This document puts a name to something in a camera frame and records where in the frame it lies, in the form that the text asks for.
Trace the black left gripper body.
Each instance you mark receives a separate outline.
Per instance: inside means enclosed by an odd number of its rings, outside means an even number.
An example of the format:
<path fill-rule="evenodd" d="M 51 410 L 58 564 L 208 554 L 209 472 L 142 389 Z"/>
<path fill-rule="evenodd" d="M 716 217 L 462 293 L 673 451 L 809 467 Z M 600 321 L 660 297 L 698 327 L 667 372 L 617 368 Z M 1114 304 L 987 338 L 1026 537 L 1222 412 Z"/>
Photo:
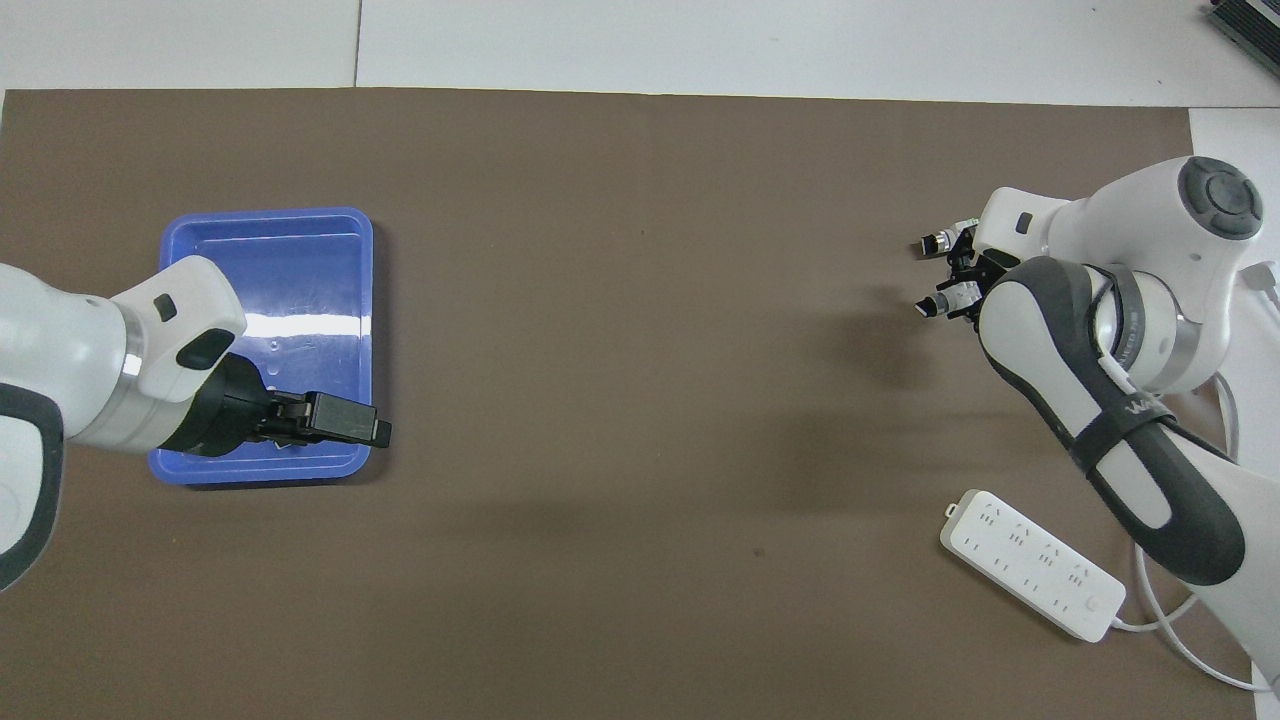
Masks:
<path fill-rule="evenodd" d="M 187 414 L 161 450 L 220 457 L 257 439 L 271 396 L 257 366 L 227 354 L 193 396 Z"/>

